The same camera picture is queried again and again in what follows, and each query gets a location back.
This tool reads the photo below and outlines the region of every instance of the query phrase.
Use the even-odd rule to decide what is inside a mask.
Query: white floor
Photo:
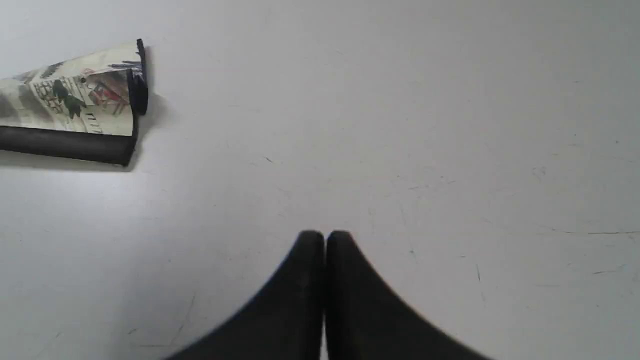
[[[640,2],[21,1],[0,78],[149,46],[136,164],[0,153],[3,359],[161,359],[299,230],[495,359],[640,353]]]

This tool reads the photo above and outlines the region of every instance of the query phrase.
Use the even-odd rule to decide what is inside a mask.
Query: paper wrapper
[[[0,149],[126,166],[147,111],[142,40],[0,80]]]

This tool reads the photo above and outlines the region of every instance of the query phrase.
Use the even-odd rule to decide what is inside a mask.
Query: white surface
[[[0,77],[141,37],[155,95],[130,171],[0,154],[2,358],[160,359],[305,228],[496,359],[636,358],[639,12],[4,3]]]

